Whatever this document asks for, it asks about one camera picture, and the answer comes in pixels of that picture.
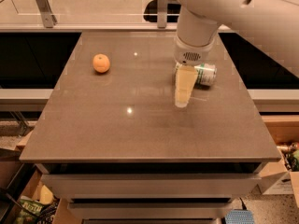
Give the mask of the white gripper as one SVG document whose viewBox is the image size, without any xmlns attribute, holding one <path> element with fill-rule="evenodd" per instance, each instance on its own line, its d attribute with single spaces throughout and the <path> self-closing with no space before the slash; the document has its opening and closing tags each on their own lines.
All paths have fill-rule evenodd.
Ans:
<svg viewBox="0 0 299 224">
<path fill-rule="evenodd" d="M 207 59 L 214 42 L 204 46 L 191 46 L 183 42 L 177 35 L 174 38 L 174 58 L 177 63 L 183 64 L 176 71 L 175 105 L 186 107 L 192 94 L 192 90 L 198 73 L 194 66 Z"/>
</svg>

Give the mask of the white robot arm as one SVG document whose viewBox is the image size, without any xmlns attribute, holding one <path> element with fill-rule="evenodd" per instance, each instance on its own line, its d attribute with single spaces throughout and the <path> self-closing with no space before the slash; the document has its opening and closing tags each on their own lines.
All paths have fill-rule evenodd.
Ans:
<svg viewBox="0 0 299 224">
<path fill-rule="evenodd" d="M 178 0 L 177 63 L 206 60 L 225 25 L 299 76 L 299 0 Z"/>
</svg>

